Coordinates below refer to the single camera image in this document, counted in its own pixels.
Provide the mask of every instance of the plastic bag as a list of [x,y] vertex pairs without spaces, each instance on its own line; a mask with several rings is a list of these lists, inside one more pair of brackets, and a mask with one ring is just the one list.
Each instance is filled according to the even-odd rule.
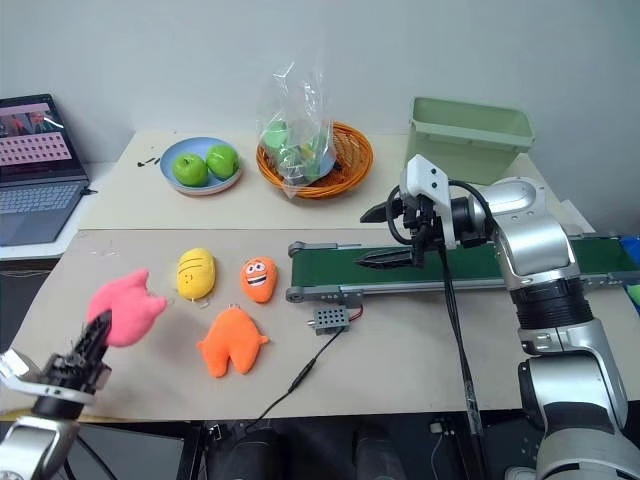
[[303,56],[276,70],[258,109],[260,145],[283,177],[289,198],[327,175],[335,163],[318,58]]

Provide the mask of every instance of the conveyor belt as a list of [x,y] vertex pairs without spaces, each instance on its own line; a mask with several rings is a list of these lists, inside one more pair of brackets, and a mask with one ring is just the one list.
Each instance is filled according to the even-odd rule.
[[[585,287],[640,283],[640,268],[616,238],[576,238],[571,240],[571,245]],[[362,295],[441,290],[442,264],[437,252],[425,254],[423,269],[401,267],[379,270],[354,262],[373,251],[403,249],[296,242],[289,247],[293,268],[287,300],[325,300],[357,305]],[[454,286],[458,289],[504,286],[493,245],[450,251],[449,267]]]

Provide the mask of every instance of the laptop keyboard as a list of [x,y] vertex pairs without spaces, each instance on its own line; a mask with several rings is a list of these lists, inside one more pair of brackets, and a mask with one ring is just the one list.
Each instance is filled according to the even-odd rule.
[[0,191],[0,215],[67,208],[80,184],[42,185]]

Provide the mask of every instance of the apple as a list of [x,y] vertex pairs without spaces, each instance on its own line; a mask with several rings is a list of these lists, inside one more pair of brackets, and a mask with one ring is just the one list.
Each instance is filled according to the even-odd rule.
[[226,180],[238,170],[238,154],[229,145],[214,145],[207,152],[207,166],[220,180]]
[[173,174],[187,187],[201,187],[207,183],[207,165],[195,153],[183,153],[173,162]]

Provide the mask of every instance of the plush toy mouth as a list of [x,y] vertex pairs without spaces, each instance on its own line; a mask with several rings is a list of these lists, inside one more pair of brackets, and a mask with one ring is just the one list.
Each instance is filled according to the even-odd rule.
[[247,282],[252,287],[259,287],[260,285],[263,285],[264,282],[266,282],[266,281],[267,281],[267,276],[266,275],[262,275],[262,276],[256,277],[256,278],[247,278]]

